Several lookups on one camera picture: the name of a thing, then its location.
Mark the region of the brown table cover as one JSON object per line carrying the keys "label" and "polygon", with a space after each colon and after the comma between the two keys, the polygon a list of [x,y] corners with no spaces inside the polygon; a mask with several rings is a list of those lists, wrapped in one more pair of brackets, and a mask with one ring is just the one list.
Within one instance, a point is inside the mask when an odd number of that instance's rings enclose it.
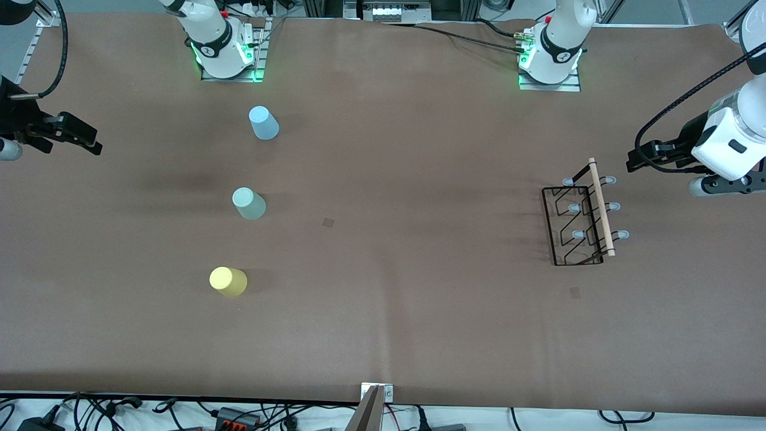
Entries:
{"label": "brown table cover", "polygon": [[[641,126],[739,57],[720,27],[594,28],[560,93],[419,28],[288,19],[244,84],[200,81],[174,17],[68,22],[40,106],[104,150],[0,163],[0,390],[354,401],[376,381],[399,403],[766,415],[766,193],[625,169]],[[540,191],[591,157],[630,236],[555,267]],[[211,287],[220,266],[243,294]]]}

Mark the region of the light blue plastic cup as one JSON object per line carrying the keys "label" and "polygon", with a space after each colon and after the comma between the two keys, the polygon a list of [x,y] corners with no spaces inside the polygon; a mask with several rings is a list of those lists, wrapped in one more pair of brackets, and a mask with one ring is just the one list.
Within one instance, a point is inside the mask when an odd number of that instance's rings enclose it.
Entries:
{"label": "light blue plastic cup", "polygon": [[278,135],[279,123],[268,108],[260,105],[252,107],[248,113],[248,118],[258,139],[270,140]]}

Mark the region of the white power strip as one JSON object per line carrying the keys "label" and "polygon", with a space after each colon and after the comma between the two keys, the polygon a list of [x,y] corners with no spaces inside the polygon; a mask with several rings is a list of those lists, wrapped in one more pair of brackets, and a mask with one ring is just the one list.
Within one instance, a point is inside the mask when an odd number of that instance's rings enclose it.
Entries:
{"label": "white power strip", "polygon": [[430,0],[347,0],[344,17],[401,25],[415,25],[432,19]]}

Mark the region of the black orange connector box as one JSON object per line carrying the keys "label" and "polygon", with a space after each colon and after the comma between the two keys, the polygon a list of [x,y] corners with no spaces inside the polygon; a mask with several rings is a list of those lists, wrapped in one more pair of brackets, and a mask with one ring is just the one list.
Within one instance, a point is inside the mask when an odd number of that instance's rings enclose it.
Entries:
{"label": "black orange connector box", "polygon": [[256,431],[260,417],[233,408],[221,408],[215,415],[214,431]]}

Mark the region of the pale green plastic cup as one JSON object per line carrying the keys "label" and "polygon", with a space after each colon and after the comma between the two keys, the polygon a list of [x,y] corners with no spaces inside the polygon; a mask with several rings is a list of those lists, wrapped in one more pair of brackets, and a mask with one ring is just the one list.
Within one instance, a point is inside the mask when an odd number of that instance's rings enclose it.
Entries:
{"label": "pale green plastic cup", "polygon": [[265,199],[248,187],[233,191],[232,202],[238,213],[248,220],[261,218],[266,212]]}

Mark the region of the yellow plastic cup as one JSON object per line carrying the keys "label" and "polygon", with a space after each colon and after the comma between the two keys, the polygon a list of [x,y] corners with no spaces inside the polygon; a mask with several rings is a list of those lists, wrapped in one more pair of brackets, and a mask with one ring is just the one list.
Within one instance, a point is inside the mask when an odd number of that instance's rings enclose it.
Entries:
{"label": "yellow plastic cup", "polygon": [[238,268],[220,266],[211,271],[209,284],[222,295],[235,298],[245,292],[247,275]]}

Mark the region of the black power adapter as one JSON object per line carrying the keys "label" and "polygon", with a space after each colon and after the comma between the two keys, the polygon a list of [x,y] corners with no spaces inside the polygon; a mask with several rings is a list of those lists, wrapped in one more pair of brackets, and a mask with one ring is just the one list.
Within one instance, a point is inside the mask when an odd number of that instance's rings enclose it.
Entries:
{"label": "black power adapter", "polygon": [[66,429],[44,418],[31,417],[24,419],[17,431],[66,431]]}

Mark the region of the black wire cup holder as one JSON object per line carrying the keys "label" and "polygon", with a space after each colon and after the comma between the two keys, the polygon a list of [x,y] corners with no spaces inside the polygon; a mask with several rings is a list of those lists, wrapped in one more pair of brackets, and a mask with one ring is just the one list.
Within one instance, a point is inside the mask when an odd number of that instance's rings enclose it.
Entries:
{"label": "black wire cup holder", "polygon": [[615,183],[616,177],[600,174],[596,158],[591,157],[577,174],[541,189],[553,266],[601,265],[616,256],[616,243],[630,233],[611,226],[609,217],[621,204],[607,200],[604,188]]}

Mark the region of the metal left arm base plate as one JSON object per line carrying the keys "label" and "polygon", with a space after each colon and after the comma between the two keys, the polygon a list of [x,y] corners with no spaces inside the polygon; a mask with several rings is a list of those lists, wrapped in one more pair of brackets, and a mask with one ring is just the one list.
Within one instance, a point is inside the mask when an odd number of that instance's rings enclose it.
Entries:
{"label": "metal left arm base plate", "polygon": [[527,71],[519,70],[519,89],[533,91],[561,91],[561,92],[580,92],[580,78],[578,68],[574,68],[569,76],[563,82],[555,84],[545,84],[533,79]]}

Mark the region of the aluminium frame rail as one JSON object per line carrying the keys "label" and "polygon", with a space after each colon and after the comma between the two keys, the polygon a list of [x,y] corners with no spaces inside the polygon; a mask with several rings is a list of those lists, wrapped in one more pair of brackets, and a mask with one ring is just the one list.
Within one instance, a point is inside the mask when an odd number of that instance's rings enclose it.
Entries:
{"label": "aluminium frame rail", "polygon": [[749,12],[750,8],[752,8],[752,6],[755,5],[757,1],[758,0],[747,0],[741,9],[737,11],[727,22],[725,22],[724,30],[726,35],[728,35],[731,40],[735,42],[739,42],[741,40],[740,30],[744,23],[745,16],[747,16],[747,12]]}
{"label": "aluminium frame rail", "polygon": [[33,13],[35,18],[35,32],[30,36],[26,49],[22,57],[22,62],[17,69],[17,72],[13,75],[14,84],[20,85],[28,70],[32,56],[39,44],[43,30],[46,28],[57,28],[61,26],[61,13],[59,11],[49,11],[47,9],[35,10]]}

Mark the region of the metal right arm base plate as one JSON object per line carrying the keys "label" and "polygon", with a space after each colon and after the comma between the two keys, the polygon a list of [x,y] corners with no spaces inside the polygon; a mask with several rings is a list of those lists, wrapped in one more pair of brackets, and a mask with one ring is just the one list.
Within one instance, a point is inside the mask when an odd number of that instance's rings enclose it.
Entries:
{"label": "metal right arm base plate", "polygon": [[196,58],[200,80],[235,83],[262,82],[263,77],[265,77],[266,57],[270,46],[268,36],[272,33],[272,24],[273,19],[271,17],[265,17],[263,20],[258,19],[256,25],[250,22],[241,22],[235,47],[241,57],[242,70],[232,77],[215,77],[203,69],[199,58]]}

